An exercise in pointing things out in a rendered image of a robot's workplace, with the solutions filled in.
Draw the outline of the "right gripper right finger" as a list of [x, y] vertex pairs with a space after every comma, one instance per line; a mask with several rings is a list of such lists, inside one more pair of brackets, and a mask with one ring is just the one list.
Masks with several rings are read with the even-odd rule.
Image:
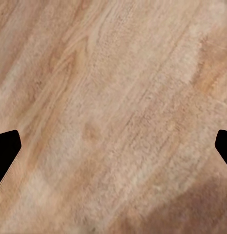
[[227, 131], [219, 130], [216, 137], [215, 148], [227, 163]]

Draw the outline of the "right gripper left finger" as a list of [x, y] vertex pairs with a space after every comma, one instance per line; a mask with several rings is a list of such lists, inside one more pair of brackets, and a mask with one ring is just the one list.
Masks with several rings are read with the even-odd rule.
[[21, 149], [18, 130], [0, 134], [0, 182]]

